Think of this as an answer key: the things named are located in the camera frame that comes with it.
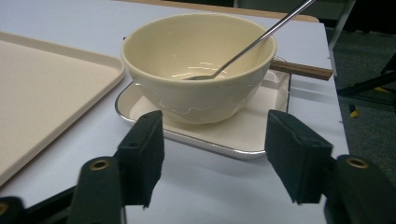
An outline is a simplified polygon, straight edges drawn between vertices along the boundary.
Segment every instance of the wooden chopstick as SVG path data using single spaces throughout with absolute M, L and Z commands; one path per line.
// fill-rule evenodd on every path
M 329 80 L 329 78 L 332 76 L 332 69 L 313 67 L 297 63 L 287 63 L 278 60 L 271 61 L 270 69 L 321 80 Z

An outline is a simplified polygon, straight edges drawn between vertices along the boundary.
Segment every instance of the cream bowl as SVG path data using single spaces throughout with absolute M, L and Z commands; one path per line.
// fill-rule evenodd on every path
M 134 84 L 166 117 L 214 123 L 237 113 L 257 91 L 275 56 L 275 39 L 264 40 L 215 79 L 183 78 L 213 74 L 264 32 L 228 15 L 177 15 L 128 35 L 121 58 Z

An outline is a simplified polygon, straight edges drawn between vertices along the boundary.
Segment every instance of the saucer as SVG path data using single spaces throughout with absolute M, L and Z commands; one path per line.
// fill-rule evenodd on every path
M 185 124 L 163 117 L 163 135 L 221 155 L 251 160 L 265 154 L 268 110 L 287 112 L 290 74 L 269 70 L 253 98 L 231 118 L 212 124 Z M 116 101 L 116 111 L 135 123 L 140 116 L 156 108 L 133 82 Z

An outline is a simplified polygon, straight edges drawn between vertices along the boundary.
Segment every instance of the table surface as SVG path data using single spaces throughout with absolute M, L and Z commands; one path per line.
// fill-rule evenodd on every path
M 120 57 L 122 38 L 163 17 L 202 12 L 107 0 L 0 0 L 0 30 Z M 235 15 L 270 27 L 278 19 Z M 331 68 L 324 26 L 291 21 L 276 34 L 277 55 Z M 114 108 L 128 76 L 0 188 L 26 207 L 74 186 L 86 161 L 112 156 L 131 124 Z M 289 112 L 347 154 L 334 80 L 292 76 Z M 270 162 L 240 161 L 165 140 L 163 176 L 149 209 L 128 206 L 130 223 L 325 223 L 320 204 L 293 204 Z

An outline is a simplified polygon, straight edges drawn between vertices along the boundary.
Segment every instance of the tray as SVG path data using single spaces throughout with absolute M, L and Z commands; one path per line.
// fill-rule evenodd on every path
M 0 32 L 0 186 L 123 78 L 113 57 Z
M 251 160 L 265 154 L 265 132 L 269 109 L 287 111 L 290 74 L 268 71 L 257 93 L 237 114 L 214 124 L 190 125 L 163 118 L 166 138 L 225 156 Z M 116 111 L 132 123 L 156 108 L 131 83 L 116 101 Z

